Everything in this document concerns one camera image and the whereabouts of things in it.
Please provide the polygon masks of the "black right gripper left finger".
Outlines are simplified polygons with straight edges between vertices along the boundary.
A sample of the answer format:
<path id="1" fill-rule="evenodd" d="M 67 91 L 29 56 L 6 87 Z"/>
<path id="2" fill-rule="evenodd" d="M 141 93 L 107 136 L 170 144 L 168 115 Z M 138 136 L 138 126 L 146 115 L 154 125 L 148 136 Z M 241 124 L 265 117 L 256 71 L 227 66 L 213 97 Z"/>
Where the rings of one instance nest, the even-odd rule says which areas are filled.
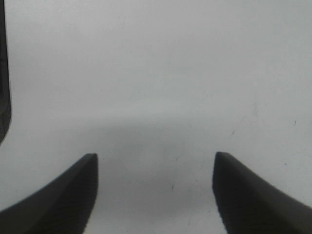
<path id="1" fill-rule="evenodd" d="M 2 234 L 82 234 L 98 194 L 98 156 L 86 154 L 46 186 L 0 213 Z"/>

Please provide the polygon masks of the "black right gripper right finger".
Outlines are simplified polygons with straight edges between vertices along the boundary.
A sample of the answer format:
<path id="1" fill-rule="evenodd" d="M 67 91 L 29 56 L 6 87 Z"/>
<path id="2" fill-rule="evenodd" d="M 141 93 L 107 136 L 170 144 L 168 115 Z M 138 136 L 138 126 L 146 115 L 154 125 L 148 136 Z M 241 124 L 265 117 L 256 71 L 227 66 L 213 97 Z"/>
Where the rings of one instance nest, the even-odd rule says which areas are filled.
<path id="1" fill-rule="evenodd" d="M 310 234 L 312 209 L 259 177 L 234 156 L 217 152 L 212 190 L 229 234 Z"/>

